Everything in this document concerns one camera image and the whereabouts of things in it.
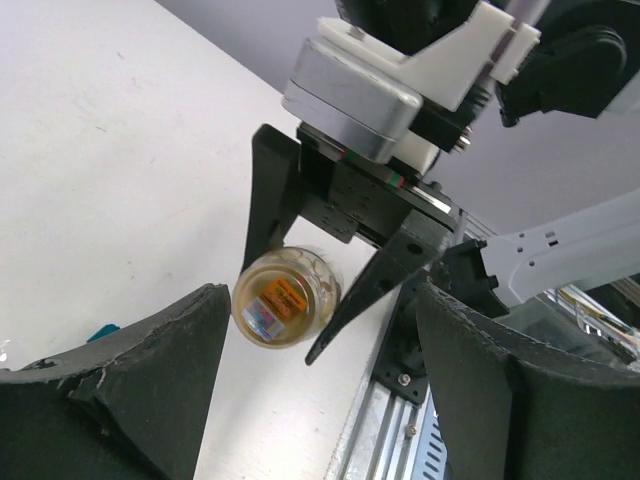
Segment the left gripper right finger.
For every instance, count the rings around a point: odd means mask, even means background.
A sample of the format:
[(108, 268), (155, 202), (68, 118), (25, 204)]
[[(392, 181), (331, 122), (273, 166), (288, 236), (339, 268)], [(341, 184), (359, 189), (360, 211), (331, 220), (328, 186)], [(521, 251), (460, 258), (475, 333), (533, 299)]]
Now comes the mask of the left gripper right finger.
[(521, 334), (431, 282), (417, 326), (453, 478), (638, 478), (638, 373)]

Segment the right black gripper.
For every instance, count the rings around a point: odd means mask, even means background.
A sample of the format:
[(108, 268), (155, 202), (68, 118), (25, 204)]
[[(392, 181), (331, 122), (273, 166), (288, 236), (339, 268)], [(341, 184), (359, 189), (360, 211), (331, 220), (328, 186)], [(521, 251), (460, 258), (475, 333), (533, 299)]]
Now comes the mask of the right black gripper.
[[(381, 246), (311, 346), (305, 357), (310, 366), (352, 320), (442, 255), (460, 209), (396, 159), (389, 166), (372, 163), (305, 122), (296, 137), (300, 146), (269, 124), (252, 137), (242, 268), (283, 247), (298, 213), (343, 243), (358, 236)], [(405, 220), (413, 211), (429, 219)]]

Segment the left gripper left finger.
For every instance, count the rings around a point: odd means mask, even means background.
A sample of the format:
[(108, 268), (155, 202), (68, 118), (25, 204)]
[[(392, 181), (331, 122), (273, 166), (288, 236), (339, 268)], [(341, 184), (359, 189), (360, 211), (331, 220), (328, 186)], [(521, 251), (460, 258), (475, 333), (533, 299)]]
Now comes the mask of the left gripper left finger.
[(225, 285), (1, 374), (5, 479), (190, 479), (230, 316)]

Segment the teal pill box compartments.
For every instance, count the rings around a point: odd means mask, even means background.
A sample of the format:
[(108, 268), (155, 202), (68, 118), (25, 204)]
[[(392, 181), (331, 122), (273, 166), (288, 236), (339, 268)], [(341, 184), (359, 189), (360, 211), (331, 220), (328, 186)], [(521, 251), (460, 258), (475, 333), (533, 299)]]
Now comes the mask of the teal pill box compartments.
[(117, 331), (119, 331), (121, 329), (120, 326), (115, 325), (115, 324), (107, 324), (102, 326), (99, 330), (97, 330), (94, 334), (92, 334), (87, 340), (87, 343), (91, 343), (94, 342), (96, 340), (99, 340), (101, 338), (104, 338), (107, 335), (110, 335), (112, 333), (115, 333)]

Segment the amber pill bottle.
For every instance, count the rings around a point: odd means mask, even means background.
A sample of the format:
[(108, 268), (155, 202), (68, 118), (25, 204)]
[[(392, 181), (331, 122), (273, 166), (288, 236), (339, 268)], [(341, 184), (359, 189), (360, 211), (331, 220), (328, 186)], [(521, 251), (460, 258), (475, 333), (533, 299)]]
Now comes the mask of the amber pill bottle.
[(251, 342), (282, 349), (317, 336), (341, 300), (343, 278), (326, 253), (310, 246), (271, 250), (239, 276), (231, 315)]

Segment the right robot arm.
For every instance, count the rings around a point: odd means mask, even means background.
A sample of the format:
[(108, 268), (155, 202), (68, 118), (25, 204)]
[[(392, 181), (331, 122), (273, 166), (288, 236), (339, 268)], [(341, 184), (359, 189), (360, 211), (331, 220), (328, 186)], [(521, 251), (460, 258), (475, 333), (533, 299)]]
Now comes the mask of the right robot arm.
[(283, 105), (296, 137), (252, 140), (244, 266), (298, 217), (376, 249), (308, 362), (439, 259), (488, 316), (639, 268), (635, 1), (348, 1)]

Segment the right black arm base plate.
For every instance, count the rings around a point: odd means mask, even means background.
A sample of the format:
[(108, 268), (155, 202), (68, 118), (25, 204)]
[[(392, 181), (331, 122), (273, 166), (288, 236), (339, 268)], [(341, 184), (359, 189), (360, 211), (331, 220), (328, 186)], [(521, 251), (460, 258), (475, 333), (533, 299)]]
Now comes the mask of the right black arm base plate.
[(372, 378), (392, 395), (420, 406), (429, 381), (417, 329), (416, 295), (415, 286), (405, 285), (400, 290)]

